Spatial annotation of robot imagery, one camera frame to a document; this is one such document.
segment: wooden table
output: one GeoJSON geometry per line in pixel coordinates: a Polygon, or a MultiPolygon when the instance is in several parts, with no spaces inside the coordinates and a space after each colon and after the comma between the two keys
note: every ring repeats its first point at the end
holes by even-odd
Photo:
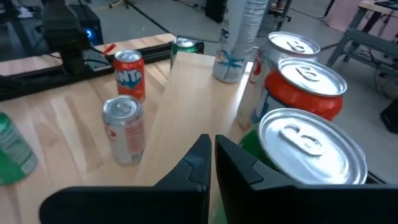
{"type": "MultiPolygon", "coordinates": [[[[174,38],[164,34],[120,42],[113,53],[174,38]]],[[[237,84],[221,83],[211,75],[213,62],[212,56],[180,52],[170,76],[168,60],[146,65],[147,147],[133,166],[115,163],[102,124],[103,103],[116,96],[112,75],[1,102],[1,111],[17,124],[39,164],[26,179],[0,187],[0,223],[38,224],[41,202],[69,186],[153,185],[201,133],[212,141],[215,134],[239,141],[243,133],[234,118],[248,76],[237,84]]],[[[0,70],[10,75],[55,64],[57,59],[41,56],[0,63],[0,70]]],[[[212,168],[210,220],[219,195],[214,158],[212,168]]]]}

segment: pull tab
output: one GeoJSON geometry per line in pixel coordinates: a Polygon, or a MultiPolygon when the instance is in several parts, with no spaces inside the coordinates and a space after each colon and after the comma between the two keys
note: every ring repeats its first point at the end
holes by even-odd
{"type": "Polygon", "coordinates": [[[311,135],[301,134],[302,130],[296,124],[288,124],[281,130],[279,135],[296,148],[310,156],[321,156],[325,153],[322,144],[311,135]]]}
{"type": "Polygon", "coordinates": [[[131,106],[128,105],[126,102],[118,103],[117,107],[119,111],[122,111],[124,113],[128,113],[131,111],[131,106]]]}
{"type": "Polygon", "coordinates": [[[305,49],[303,46],[300,45],[300,43],[298,43],[297,41],[286,41],[287,45],[289,45],[289,47],[292,48],[292,50],[294,50],[295,52],[298,53],[303,53],[305,52],[305,49]]]}
{"type": "Polygon", "coordinates": [[[309,66],[298,66],[296,71],[308,81],[319,82],[317,73],[309,66]]]}

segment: red can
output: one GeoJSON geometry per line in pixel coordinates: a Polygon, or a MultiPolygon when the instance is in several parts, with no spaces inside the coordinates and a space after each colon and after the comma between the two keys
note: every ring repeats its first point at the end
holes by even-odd
{"type": "Polygon", "coordinates": [[[283,59],[264,81],[252,124],[277,108],[297,108],[332,120],[343,108],[344,78],[332,69],[301,58],[283,59]]]}
{"type": "Polygon", "coordinates": [[[122,50],[114,55],[113,67],[116,73],[119,95],[129,95],[145,100],[144,59],[136,50],[122,50]]]}

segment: aluminum can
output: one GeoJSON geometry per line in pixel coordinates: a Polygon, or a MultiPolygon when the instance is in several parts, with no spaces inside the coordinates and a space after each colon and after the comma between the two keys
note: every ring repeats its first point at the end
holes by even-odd
{"type": "Polygon", "coordinates": [[[241,81],[268,1],[227,1],[213,65],[218,80],[241,81]]]}
{"type": "Polygon", "coordinates": [[[301,58],[279,62],[265,79],[260,99],[252,112],[252,124],[277,108],[297,108],[332,120],[343,108],[344,78],[334,70],[301,58]]]}
{"type": "Polygon", "coordinates": [[[22,180],[33,172],[37,158],[5,113],[0,112],[0,185],[22,180]]]}
{"type": "Polygon", "coordinates": [[[197,51],[195,42],[186,38],[177,38],[173,41],[172,49],[170,51],[170,69],[173,67],[175,57],[179,51],[195,53],[197,51]]]}
{"type": "Polygon", "coordinates": [[[121,164],[141,161],[146,139],[144,109],[139,100],[128,95],[107,100],[103,122],[115,160],[121,164]]]}
{"type": "Polygon", "coordinates": [[[303,184],[363,184],[363,150],[340,128],[294,108],[268,112],[240,146],[270,168],[303,184]]]}
{"type": "Polygon", "coordinates": [[[251,125],[251,115],[260,98],[266,75],[277,70],[282,58],[298,57],[317,61],[319,46],[312,40],[288,32],[273,32],[265,45],[258,48],[249,80],[238,107],[236,119],[246,131],[251,125]]]}
{"type": "Polygon", "coordinates": [[[145,100],[144,59],[136,50],[122,50],[114,55],[113,66],[119,95],[145,100]]]}

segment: black rail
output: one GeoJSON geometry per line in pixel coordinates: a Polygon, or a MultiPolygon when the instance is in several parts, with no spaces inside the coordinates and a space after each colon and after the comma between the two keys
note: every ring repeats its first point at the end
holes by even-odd
{"type": "MultiPolygon", "coordinates": [[[[171,43],[138,49],[145,64],[155,63],[170,58],[171,43]]],[[[107,61],[112,64],[114,55],[107,55],[107,61]]],[[[66,74],[61,65],[41,70],[24,72],[10,77],[0,77],[4,85],[0,85],[0,101],[38,93],[53,88],[71,85],[83,80],[109,75],[114,72],[111,65],[98,70],[87,67],[87,71],[80,75],[66,74]]]]}

